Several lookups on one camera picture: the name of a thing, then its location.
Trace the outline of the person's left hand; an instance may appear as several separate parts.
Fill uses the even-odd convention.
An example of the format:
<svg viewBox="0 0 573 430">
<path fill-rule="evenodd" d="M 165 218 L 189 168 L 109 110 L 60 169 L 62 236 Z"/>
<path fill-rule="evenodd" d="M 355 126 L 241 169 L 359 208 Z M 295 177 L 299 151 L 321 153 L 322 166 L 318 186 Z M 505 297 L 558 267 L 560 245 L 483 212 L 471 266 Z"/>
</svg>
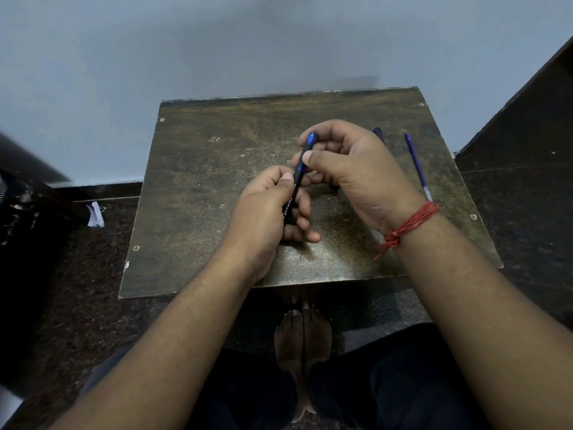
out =
<svg viewBox="0 0 573 430">
<path fill-rule="evenodd" d="M 281 241 L 316 244 L 321 240 L 311 230 L 311 200 L 303 188 L 293 205 L 293 223 L 284 224 L 283 206 L 293 189 L 294 179 L 263 189 L 257 175 L 239 197 L 218 252 L 250 287 L 268 273 Z"/>
</svg>

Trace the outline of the person's right hand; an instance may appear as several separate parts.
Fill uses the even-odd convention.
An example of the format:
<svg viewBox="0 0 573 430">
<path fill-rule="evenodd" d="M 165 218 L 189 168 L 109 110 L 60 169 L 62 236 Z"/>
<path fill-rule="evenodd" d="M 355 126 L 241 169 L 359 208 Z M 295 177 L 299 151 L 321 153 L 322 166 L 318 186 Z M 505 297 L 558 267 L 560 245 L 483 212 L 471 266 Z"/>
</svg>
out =
<svg viewBox="0 0 573 430">
<path fill-rule="evenodd" d="M 305 130 L 297 139 L 301 148 L 316 132 L 312 150 L 355 153 L 363 162 L 360 178 L 311 178 L 311 183 L 339 186 L 356 214 L 372 229 L 386 234 L 412 216 L 426 202 L 387 147 L 370 130 L 343 120 L 329 120 Z M 301 152 L 291 163 L 296 165 Z"/>
</svg>

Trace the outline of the blue and black pen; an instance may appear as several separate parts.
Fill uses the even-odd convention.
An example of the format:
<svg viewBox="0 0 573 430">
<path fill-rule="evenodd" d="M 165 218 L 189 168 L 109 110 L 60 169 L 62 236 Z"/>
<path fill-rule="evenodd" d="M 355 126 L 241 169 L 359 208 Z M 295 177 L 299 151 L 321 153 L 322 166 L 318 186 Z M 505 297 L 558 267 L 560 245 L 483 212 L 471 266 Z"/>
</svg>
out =
<svg viewBox="0 0 573 430">
<path fill-rule="evenodd" d="M 292 219 L 292 209 L 295 203 L 295 199 L 298 193 L 298 190 L 301 186 L 301 181 L 303 180 L 303 176 L 305 175 L 306 165 L 303 162 L 303 155 L 305 152 L 311 151 L 315 142 L 318 139 L 318 135 L 316 132 L 311 132 L 308 137 L 306 138 L 305 144 L 301 151 L 297 166 L 295 167 L 295 172 L 293 174 L 293 194 L 290 197 L 289 201 L 283 206 L 283 219 L 284 224 L 291 224 L 293 223 Z"/>
</svg>

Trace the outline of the person's right forearm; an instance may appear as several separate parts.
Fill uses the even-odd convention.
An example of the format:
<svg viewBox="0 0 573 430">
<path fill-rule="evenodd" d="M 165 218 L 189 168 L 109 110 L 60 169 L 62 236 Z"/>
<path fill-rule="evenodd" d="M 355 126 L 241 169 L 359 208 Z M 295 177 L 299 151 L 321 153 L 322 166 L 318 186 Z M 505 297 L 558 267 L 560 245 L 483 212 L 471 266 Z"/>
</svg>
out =
<svg viewBox="0 0 573 430">
<path fill-rule="evenodd" d="M 394 252 L 492 427 L 573 430 L 573 332 L 440 213 Z"/>
</svg>

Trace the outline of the person's left forearm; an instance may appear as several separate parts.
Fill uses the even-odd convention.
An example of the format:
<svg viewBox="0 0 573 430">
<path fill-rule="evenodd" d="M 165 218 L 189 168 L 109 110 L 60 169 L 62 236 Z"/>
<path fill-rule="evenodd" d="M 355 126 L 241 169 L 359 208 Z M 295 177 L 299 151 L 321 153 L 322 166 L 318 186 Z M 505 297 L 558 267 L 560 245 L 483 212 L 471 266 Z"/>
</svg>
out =
<svg viewBox="0 0 573 430">
<path fill-rule="evenodd" d="M 269 265 L 213 258 L 49 430 L 181 430 L 249 289 Z"/>
</svg>

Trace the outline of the blue pen refill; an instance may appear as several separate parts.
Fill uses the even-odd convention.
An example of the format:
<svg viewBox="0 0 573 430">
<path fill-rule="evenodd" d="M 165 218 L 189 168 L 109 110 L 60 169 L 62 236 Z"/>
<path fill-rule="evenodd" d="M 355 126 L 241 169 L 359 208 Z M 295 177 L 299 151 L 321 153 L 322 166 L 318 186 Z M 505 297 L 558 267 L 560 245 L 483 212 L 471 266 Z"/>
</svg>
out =
<svg viewBox="0 0 573 430">
<path fill-rule="evenodd" d="M 407 145 L 407 148 L 408 148 L 408 150 L 409 150 L 410 156 L 412 157 L 412 161 L 413 161 L 414 167 L 415 167 L 415 169 L 416 169 L 416 172 L 417 172 L 419 181 L 420 181 L 421 186 L 422 186 L 422 188 L 423 188 L 423 191 L 424 191 L 424 193 L 425 193 L 426 200 L 427 200 L 427 201 L 430 201 L 430 202 L 433 202 L 433 198 L 432 198 L 431 192 L 430 192 L 430 190 L 429 190 L 429 187 L 428 187 L 428 185 L 427 185 L 426 178 L 425 178 L 425 175 L 424 175 L 424 173 L 423 173 L 422 166 L 421 166 L 421 164 L 420 164 L 419 158 L 418 158 L 417 153 L 416 153 L 416 151 L 415 151 L 415 149 L 414 149 L 414 145 L 413 145 L 413 142 L 412 142 L 412 140 L 411 140 L 411 137 L 410 137 L 408 131 L 405 131 L 405 132 L 404 132 L 404 139 L 405 139 L 405 143 L 406 143 L 406 145 Z"/>
</svg>

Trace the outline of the red thread wrist band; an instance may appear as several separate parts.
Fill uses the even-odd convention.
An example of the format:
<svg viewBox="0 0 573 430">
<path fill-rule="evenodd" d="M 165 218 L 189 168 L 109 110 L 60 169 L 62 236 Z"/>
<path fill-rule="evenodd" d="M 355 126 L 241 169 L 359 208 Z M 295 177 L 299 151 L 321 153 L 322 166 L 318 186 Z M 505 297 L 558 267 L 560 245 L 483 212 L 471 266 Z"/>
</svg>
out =
<svg viewBox="0 0 573 430">
<path fill-rule="evenodd" d="M 384 241 L 379 244 L 378 254 L 374 260 L 379 260 L 391 249 L 396 248 L 402 236 L 408 234 L 440 212 L 440 206 L 432 201 L 426 201 L 420 209 L 410 216 L 403 224 L 397 228 L 389 230 L 383 235 Z"/>
</svg>

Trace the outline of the person's right foot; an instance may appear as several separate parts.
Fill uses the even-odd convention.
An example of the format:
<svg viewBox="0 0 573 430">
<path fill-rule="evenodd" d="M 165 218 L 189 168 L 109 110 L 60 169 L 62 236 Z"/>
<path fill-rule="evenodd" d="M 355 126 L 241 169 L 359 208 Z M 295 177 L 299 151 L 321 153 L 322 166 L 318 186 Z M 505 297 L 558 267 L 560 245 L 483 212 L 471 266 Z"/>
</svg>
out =
<svg viewBox="0 0 573 430">
<path fill-rule="evenodd" d="M 329 360 L 332 347 L 332 327 L 320 311 L 310 303 L 304 303 L 303 349 L 300 361 L 301 374 L 297 381 L 297 411 L 294 422 L 301 420 L 305 412 L 316 414 L 309 394 L 311 369 L 320 362 Z"/>
</svg>

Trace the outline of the person's foot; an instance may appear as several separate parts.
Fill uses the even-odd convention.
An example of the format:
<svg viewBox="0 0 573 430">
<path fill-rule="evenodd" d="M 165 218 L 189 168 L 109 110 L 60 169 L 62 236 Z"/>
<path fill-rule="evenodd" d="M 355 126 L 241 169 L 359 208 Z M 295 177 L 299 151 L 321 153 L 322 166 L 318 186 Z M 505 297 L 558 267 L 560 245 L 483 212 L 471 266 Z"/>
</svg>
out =
<svg viewBox="0 0 573 430">
<path fill-rule="evenodd" d="M 304 319 L 298 310 L 287 312 L 275 329 L 277 365 L 299 383 L 303 375 Z"/>
<path fill-rule="evenodd" d="M 301 374 L 297 381 L 297 411 L 294 422 L 301 420 L 305 412 L 316 414 L 309 394 L 311 369 L 320 362 L 329 360 L 332 347 L 332 327 L 320 311 L 310 303 L 304 303 L 303 349 L 300 361 Z"/>
</svg>

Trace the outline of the person's left foot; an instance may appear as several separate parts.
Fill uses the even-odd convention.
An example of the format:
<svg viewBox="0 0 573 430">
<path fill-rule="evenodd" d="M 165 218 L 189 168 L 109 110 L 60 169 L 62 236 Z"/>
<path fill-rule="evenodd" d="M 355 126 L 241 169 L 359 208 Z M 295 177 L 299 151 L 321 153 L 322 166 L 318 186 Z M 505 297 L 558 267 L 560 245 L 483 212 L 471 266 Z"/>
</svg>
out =
<svg viewBox="0 0 573 430">
<path fill-rule="evenodd" d="M 277 365 L 299 383 L 303 375 L 304 319 L 298 310 L 287 312 L 275 329 Z"/>
</svg>

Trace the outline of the person's left leg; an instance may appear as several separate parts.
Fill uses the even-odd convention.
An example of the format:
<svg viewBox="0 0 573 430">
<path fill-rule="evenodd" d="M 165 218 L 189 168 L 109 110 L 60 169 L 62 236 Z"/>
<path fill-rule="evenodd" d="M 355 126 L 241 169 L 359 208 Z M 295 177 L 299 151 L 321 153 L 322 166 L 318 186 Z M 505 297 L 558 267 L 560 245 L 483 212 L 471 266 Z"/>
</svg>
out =
<svg viewBox="0 0 573 430">
<path fill-rule="evenodd" d="M 283 430 L 297 400 L 294 376 L 276 362 L 224 348 L 184 430 Z"/>
</svg>

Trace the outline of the person's leg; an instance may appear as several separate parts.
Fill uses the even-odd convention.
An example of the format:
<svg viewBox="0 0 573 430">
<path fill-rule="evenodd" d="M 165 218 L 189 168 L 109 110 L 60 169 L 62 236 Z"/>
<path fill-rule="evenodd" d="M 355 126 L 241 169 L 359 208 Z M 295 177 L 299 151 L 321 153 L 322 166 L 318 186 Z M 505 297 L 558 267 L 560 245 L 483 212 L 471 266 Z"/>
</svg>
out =
<svg viewBox="0 0 573 430">
<path fill-rule="evenodd" d="M 315 363 L 308 391 L 319 416 L 361 430 L 491 430 L 432 323 Z"/>
<path fill-rule="evenodd" d="M 297 400 L 294 376 L 276 362 L 224 348 L 184 430 L 283 430 Z"/>
</svg>

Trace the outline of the person's right leg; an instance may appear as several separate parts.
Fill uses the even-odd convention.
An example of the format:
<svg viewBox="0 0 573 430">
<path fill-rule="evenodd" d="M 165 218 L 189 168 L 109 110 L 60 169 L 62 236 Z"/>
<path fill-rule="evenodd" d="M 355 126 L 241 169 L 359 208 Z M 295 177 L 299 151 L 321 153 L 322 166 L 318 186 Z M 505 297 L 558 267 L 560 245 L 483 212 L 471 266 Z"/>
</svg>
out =
<svg viewBox="0 0 573 430">
<path fill-rule="evenodd" d="M 491 430 L 432 323 L 315 363 L 308 391 L 319 416 L 361 430 Z"/>
</svg>

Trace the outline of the dark furniture piece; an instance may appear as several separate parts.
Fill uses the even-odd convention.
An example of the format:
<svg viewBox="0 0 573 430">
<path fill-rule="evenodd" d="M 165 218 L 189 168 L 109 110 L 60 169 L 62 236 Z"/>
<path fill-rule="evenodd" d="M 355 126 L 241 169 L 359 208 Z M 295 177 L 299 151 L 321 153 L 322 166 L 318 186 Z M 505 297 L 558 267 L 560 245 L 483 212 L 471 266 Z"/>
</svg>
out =
<svg viewBox="0 0 573 430">
<path fill-rule="evenodd" d="M 42 213 L 90 223 L 89 206 L 69 201 L 47 184 L 60 176 L 0 131 L 0 248 L 29 234 Z"/>
</svg>

